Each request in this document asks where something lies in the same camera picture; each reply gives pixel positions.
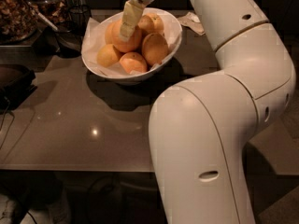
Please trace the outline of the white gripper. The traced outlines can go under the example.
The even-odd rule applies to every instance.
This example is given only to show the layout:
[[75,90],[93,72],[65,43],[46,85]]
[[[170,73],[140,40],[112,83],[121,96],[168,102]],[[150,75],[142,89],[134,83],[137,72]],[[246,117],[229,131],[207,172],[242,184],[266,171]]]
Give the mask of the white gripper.
[[128,0],[125,3],[121,18],[121,40],[128,41],[132,37],[143,15],[145,6],[153,1],[154,0]]

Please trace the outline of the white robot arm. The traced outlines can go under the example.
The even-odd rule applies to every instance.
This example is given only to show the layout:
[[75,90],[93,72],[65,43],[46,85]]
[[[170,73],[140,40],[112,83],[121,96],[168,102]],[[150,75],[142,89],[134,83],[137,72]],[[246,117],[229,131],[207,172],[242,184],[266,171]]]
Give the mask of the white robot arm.
[[296,74],[253,0],[190,0],[219,71],[179,82],[155,101],[149,146],[168,224],[255,224],[244,145],[289,104]]

